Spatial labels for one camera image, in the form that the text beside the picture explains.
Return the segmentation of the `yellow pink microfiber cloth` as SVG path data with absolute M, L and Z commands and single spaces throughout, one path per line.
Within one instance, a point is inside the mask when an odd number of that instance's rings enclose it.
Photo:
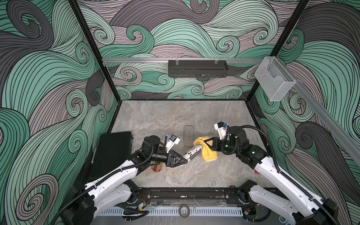
M 212 144 L 213 136 L 198 137 L 195 141 L 193 141 L 194 146 L 202 146 L 202 159 L 204 162 L 211 162 L 218 159 L 217 152 L 212 150 Z

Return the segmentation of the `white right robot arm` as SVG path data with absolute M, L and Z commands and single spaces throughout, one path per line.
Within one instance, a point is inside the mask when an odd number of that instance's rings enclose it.
M 337 225 L 338 206 L 305 188 L 277 163 L 267 135 L 250 125 L 233 126 L 219 122 L 214 125 L 218 137 L 211 138 L 213 151 L 235 155 L 269 180 L 284 196 L 276 195 L 256 182 L 247 180 L 238 188 L 242 203 L 258 203 L 286 218 L 293 225 Z M 250 144 L 245 129 L 258 131 L 266 140 L 268 150 Z

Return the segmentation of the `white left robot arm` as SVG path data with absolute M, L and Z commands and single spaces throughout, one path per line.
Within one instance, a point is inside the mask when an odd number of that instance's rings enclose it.
M 55 225 L 61 218 L 65 225 L 89 225 L 104 210 L 128 200 L 135 201 L 137 186 L 130 179 L 150 167 L 152 162 L 171 168 L 188 163 L 188 159 L 165 145 L 160 149 L 161 144 L 159 137 L 147 136 L 141 148 L 117 168 L 87 184 L 75 183 L 51 224 Z

